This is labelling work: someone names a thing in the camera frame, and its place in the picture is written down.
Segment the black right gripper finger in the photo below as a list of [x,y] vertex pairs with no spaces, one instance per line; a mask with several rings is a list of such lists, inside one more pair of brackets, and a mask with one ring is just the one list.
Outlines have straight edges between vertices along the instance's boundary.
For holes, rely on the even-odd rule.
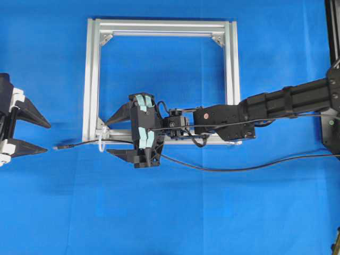
[[137,156],[136,150],[119,150],[119,149],[107,149],[108,153],[116,156],[125,162],[135,162],[135,157]]
[[110,118],[105,122],[105,124],[115,124],[119,122],[130,120],[130,103],[122,105]]

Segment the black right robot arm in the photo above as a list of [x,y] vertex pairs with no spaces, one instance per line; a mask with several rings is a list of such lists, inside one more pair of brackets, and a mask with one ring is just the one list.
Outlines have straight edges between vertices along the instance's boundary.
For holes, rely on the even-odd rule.
[[169,109],[160,113],[161,102],[153,95],[136,93],[106,122],[107,125],[131,122],[129,150],[110,150],[110,154],[132,163],[136,168],[160,164],[164,140],[191,140],[204,147],[212,134],[223,141],[255,138],[255,129],[282,118],[298,118],[311,112],[339,110],[339,62],[324,79],[285,87],[271,93],[249,97],[236,105],[214,105],[190,109]]

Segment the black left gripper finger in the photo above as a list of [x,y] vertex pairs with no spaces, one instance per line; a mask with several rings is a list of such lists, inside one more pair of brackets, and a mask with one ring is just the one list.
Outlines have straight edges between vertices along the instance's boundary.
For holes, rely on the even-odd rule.
[[12,158],[37,155],[48,151],[45,148],[18,139],[8,139],[8,144],[15,146],[14,153],[10,154]]
[[25,97],[24,101],[17,100],[14,106],[18,108],[17,120],[26,121],[47,129],[51,128],[51,124],[41,115],[29,98]]

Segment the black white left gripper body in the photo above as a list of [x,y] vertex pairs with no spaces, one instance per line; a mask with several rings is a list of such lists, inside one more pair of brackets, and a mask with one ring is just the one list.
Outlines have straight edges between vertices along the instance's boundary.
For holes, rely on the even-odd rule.
[[9,114],[5,121],[5,129],[4,129],[4,140],[1,141],[1,166],[7,164],[11,161],[12,156],[15,153],[16,145],[11,144],[9,139],[13,138],[16,117],[18,114],[18,106],[17,102],[24,102],[25,95],[23,90],[14,88],[9,104]]

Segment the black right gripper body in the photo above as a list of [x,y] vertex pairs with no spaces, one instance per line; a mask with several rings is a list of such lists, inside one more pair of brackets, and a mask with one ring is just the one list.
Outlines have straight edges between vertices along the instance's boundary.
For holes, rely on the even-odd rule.
[[135,167],[153,167],[157,162],[157,137],[161,118],[153,95],[129,95],[131,135]]

